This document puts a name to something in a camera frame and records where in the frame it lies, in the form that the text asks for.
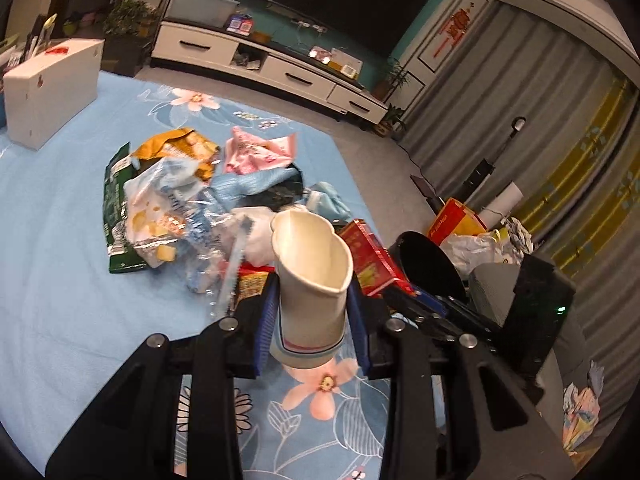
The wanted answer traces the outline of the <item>white paper cup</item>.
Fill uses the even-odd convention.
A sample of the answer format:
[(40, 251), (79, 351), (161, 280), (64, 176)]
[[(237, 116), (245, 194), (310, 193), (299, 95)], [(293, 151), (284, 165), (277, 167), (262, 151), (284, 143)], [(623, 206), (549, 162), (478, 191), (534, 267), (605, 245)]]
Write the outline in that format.
[(344, 339), (352, 253), (328, 220), (294, 208), (272, 218), (271, 246), (280, 281), (271, 355), (302, 370), (326, 364)]

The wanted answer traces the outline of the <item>light blue textured cloth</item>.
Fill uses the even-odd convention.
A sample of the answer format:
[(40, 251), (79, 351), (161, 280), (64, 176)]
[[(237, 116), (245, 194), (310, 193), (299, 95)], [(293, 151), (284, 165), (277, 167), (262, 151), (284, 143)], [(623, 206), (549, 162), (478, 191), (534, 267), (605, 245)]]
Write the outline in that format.
[(254, 174), (221, 174), (213, 178), (209, 189), (217, 203), (226, 211), (254, 207), (247, 206), (247, 197), (265, 191), (269, 185), (279, 182), (288, 173), (288, 167), (257, 171)]

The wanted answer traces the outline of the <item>red snack box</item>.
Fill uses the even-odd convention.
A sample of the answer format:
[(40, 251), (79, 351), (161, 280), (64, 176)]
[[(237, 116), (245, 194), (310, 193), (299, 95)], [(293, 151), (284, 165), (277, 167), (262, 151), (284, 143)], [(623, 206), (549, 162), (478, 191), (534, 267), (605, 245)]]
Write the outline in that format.
[(409, 296), (413, 294), (413, 288), (404, 272), (399, 269), (367, 222), (352, 220), (338, 235), (352, 253), (354, 270), (366, 296), (381, 295), (389, 287), (395, 287)]

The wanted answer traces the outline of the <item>white plastic bag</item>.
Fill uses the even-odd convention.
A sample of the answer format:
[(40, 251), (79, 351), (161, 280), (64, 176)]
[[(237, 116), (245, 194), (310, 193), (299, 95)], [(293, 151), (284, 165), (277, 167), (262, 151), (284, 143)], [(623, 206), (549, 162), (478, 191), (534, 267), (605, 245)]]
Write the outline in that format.
[(451, 234), (439, 247), (464, 280), (481, 264), (520, 264), (523, 259), (523, 253), (498, 230), (478, 235)]

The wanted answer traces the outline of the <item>red yellow shopping bag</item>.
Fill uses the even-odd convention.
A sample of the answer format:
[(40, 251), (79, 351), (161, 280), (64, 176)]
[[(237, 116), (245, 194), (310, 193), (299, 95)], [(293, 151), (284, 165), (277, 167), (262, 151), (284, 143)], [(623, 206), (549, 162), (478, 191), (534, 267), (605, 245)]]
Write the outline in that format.
[(483, 221), (472, 209), (450, 198), (426, 231), (426, 237), (440, 245), (451, 234), (475, 236), (486, 232)]

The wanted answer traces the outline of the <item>white rolled paper tube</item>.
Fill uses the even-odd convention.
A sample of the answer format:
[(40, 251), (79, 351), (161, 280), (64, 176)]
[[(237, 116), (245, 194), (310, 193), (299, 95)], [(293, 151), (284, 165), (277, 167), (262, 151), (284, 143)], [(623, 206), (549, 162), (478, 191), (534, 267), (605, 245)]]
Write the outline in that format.
[(495, 229), (503, 218), (518, 206), (523, 199), (523, 193), (515, 182), (511, 182), (500, 194), (498, 194), (477, 217), (487, 231)]

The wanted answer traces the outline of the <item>upright vacuum cleaner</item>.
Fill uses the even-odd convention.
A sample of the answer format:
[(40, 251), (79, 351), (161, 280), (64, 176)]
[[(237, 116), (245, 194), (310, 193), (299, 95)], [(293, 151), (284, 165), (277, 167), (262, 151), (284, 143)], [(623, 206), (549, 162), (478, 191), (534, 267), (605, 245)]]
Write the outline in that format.
[(527, 122), (524, 116), (515, 117), (511, 122), (511, 132), (506, 140), (501, 144), (489, 158), (483, 158), (469, 174), (459, 192), (456, 199), (461, 203), (466, 203), (486, 182), (486, 180), (495, 171), (496, 163), (504, 153), (509, 144), (523, 130)]

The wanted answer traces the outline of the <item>clear plastic snack bag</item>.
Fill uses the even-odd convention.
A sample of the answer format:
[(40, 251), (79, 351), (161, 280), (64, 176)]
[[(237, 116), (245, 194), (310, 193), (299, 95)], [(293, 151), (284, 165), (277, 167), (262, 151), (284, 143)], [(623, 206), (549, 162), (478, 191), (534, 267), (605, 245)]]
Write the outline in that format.
[(196, 170), (192, 158), (164, 157), (127, 181), (125, 235), (151, 268), (178, 275), (217, 321), (232, 311), (253, 220), (225, 211)]

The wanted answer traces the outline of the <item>small potted plant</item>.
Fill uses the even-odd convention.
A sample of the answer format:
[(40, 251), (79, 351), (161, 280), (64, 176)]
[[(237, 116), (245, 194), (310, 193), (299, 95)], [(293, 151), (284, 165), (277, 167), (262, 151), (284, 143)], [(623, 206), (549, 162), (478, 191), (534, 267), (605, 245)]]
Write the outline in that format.
[(402, 121), (403, 114), (405, 114), (403, 108), (390, 104), (383, 119), (374, 126), (374, 132), (378, 136), (390, 136), (396, 130), (397, 126), (405, 128), (406, 125)]

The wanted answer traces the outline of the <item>grey curtain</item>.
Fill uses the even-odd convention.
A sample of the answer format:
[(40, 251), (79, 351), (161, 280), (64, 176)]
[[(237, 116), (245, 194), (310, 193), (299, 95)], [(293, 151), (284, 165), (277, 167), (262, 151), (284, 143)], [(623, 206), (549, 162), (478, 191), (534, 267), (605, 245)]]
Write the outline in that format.
[(543, 18), (493, 3), (410, 113), (400, 145), (449, 197), (482, 159), (508, 184), (541, 252), (577, 285), (587, 358), (604, 369), (603, 416), (639, 381), (639, 87)]

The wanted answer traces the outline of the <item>pink plastic wrapper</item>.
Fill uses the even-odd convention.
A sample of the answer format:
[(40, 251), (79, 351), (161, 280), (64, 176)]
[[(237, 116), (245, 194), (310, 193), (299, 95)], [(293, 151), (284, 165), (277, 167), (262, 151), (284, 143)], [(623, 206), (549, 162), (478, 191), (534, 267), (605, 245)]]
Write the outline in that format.
[(296, 136), (263, 139), (239, 126), (231, 129), (231, 138), (224, 147), (225, 174), (254, 174), (262, 170), (285, 168), (294, 162)]

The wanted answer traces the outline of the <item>orange snack bag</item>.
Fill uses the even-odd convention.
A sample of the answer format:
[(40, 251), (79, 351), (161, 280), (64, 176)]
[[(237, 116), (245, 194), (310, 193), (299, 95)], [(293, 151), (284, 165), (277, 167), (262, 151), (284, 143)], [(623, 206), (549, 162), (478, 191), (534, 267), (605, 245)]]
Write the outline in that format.
[(186, 157), (198, 162), (195, 175), (208, 182), (220, 162), (220, 147), (193, 128), (179, 128), (159, 133), (144, 141), (132, 157), (140, 162), (142, 169), (166, 157)]

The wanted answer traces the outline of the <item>white TV cabinet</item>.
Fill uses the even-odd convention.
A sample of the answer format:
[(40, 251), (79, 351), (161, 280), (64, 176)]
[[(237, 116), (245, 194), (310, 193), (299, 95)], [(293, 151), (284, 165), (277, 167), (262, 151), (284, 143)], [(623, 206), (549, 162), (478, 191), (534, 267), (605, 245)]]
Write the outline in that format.
[(377, 125), (387, 105), (311, 58), (258, 44), (252, 40), (192, 24), (163, 21), (157, 33), (153, 65), (180, 65), (241, 78), (313, 102), (332, 112), (354, 115)]

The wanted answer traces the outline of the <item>white cardboard box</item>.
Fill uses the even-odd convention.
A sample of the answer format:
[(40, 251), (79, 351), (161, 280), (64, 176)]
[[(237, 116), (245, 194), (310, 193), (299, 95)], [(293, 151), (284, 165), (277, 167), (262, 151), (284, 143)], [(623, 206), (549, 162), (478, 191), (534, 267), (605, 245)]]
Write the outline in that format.
[(4, 76), (6, 128), (14, 143), (37, 151), (96, 99), (102, 39), (70, 39)]

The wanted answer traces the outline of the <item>potted plant on stand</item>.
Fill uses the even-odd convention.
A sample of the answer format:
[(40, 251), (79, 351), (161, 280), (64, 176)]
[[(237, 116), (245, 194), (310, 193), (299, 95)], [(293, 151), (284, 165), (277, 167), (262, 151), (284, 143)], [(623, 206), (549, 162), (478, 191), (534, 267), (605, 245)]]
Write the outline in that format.
[(122, 0), (103, 23), (102, 70), (134, 77), (151, 50), (157, 25), (155, 6), (142, 0)]

